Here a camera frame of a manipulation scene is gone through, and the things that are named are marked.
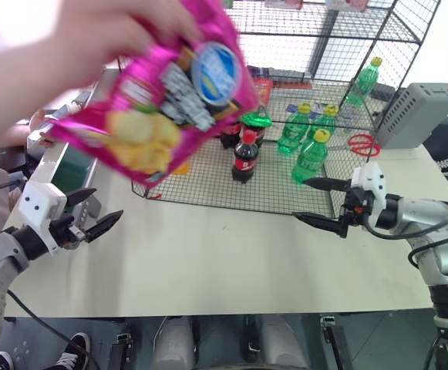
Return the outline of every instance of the blue logo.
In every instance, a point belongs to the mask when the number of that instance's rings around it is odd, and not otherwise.
[[[241,67],[236,55],[218,42],[209,42],[197,52],[191,78],[198,95],[212,106],[225,106],[241,84]]]

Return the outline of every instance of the wire grid rack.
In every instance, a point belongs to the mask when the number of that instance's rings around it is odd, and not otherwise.
[[[233,153],[218,139],[209,140],[189,160],[190,172],[171,175],[147,192],[158,199],[211,207],[278,214],[309,211],[337,217],[345,194],[297,185],[291,178],[296,156],[278,154],[276,141],[301,103],[344,105],[359,73],[375,56],[383,59],[378,83],[391,86],[381,99],[368,96],[349,118],[341,115],[328,147],[344,146],[351,135],[376,131],[394,93],[422,45],[440,0],[371,0],[364,12],[337,12],[322,1],[304,2],[301,10],[267,8],[263,0],[234,0],[227,13],[240,31],[245,62],[257,77],[274,83],[267,106],[273,121],[265,134],[254,176],[232,180]],[[317,176],[346,180],[369,158],[349,149],[330,150]]]

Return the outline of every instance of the green soda bottle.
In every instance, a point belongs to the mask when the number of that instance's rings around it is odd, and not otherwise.
[[[327,130],[328,132],[330,132],[330,136],[332,136],[335,132],[335,129],[337,128],[337,114],[339,114],[339,106],[328,104],[325,107],[323,116],[320,116],[316,121],[313,122],[313,126],[311,126],[308,131],[308,139],[313,140],[317,129]]]
[[[371,65],[364,68],[354,82],[354,86],[351,88],[345,102],[354,106],[361,106],[362,101],[368,96],[371,90],[375,87],[376,81],[378,81],[378,67],[381,65],[383,59],[375,56]]]
[[[317,129],[313,140],[307,140],[302,144],[298,161],[292,169],[292,178],[297,183],[311,179],[328,156],[326,142],[330,139],[330,132],[326,129]]]
[[[278,152],[292,154],[299,145],[309,128],[309,113],[311,106],[307,103],[301,104],[298,111],[288,117],[287,123],[282,130],[282,136],[278,140]]]

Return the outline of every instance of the white table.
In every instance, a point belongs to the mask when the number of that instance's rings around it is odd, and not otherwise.
[[[34,180],[50,181],[62,152]],[[421,146],[378,158],[390,193],[448,200],[448,183]],[[352,227],[343,240],[292,216],[145,200],[99,166],[103,214],[120,222],[77,251],[46,255],[12,290],[39,316],[115,317],[340,312],[431,307],[409,245]],[[14,211],[8,224],[19,226]],[[25,313],[9,300],[8,316]]]

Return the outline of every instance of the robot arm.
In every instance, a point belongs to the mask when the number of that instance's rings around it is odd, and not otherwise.
[[[339,220],[317,214],[295,216],[313,227],[347,236],[349,226],[362,225],[384,239],[407,239],[413,251],[411,263],[428,285],[436,316],[435,325],[448,340],[448,203],[407,199],[386,193],[385,177],[377,162],[356,168],[352,180],[310,179],[306,184],[320,190],[345,192]],[[382,234],[374,228],[387,230]]]
[[[0,233],[0,334],[9,285],[26,270],[30,261],[47,252],[56,254],[59,247],[75,249],[81,241],[94,241],[107,232],[121,217],[122,211],[108,214],[88,230],[74,226],[74,217],[65,207],[80,203],[95,189],[81,189],[64,194],[50,183],[29,181],[23,190],[19,212],[25,225]]]

